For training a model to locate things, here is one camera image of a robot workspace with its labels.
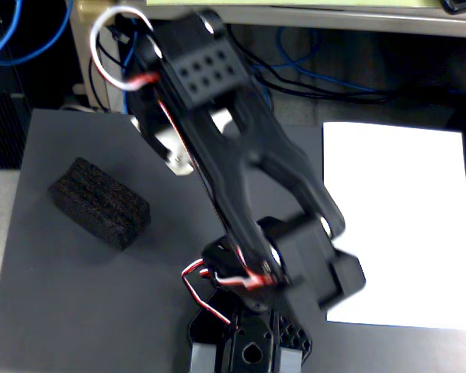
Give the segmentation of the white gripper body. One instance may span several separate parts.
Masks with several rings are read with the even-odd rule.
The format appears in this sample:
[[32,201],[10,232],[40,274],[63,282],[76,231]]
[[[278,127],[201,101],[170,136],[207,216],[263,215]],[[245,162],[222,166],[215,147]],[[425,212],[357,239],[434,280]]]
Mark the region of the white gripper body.
[[228,110],[212,112],[211,119],[220,133],[224,133],[225,128],[233,122],[233,118]]

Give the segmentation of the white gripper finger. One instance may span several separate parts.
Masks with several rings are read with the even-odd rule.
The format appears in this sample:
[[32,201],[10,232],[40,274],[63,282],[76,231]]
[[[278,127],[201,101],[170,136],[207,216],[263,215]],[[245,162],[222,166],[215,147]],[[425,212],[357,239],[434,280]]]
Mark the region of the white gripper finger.
[[176,130],[168,127],[155,135],[167,149],[165,163],[177,176],[187,176],[194,171],[191,158]]

